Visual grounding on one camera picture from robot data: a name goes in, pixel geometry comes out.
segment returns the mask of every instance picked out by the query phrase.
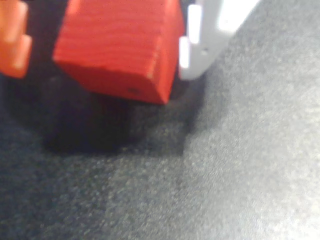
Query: small dark spot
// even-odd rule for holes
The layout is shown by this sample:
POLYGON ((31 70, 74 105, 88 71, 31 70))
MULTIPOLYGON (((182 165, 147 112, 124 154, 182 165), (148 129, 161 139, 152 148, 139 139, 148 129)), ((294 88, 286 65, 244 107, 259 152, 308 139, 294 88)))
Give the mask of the small dark spot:
POLYGON ((128 90, 129 93, 134 94, 134 95, 140 95, 141 94, 140 90, 137 89, 137 88, 134 88, 134 87, 129 87, 127 90, 128 90))
POLYGON ((208 55, 209 53, 209 48, 205 47, 204 49, 202 49, 202 55, 208 55))

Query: white plastic piece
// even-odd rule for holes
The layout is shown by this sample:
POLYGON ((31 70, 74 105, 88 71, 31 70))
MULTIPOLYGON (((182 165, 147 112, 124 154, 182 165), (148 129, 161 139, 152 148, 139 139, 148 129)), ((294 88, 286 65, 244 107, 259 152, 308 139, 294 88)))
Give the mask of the white plastic piece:
POLYGON ((260 0, 196 0, 188 7, 186 36, 179 40, 179 75, 200 77, 260 0))

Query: red wooden block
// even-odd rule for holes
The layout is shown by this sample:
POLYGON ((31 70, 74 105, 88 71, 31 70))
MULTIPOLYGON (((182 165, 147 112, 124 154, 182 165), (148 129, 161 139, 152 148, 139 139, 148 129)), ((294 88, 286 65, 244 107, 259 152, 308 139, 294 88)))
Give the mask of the red wooden block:
POLYGON ((53 59, 91 92, 165 104, 183 33, 179 0, 69 0, 53 59))

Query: orange object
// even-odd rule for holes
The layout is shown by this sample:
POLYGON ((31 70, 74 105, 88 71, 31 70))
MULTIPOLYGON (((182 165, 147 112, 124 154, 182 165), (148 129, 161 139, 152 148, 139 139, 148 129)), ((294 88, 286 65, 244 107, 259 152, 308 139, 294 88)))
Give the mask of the orange object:
POLYGON ((19 0, 0 0, 0 72, 22 78, 27 72, 32 39, 25 35, 28 5, 19 0))

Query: table surface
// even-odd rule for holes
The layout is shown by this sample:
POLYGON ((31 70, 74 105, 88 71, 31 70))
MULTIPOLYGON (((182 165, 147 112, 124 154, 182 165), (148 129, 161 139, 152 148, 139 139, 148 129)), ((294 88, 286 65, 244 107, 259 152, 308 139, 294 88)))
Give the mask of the table surface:
POLYGON ((208 73, 154 106, 50 62, 65 0, 28 1, 0 78, 3 240, 320 239, 320 1, 263 0, 208 73))

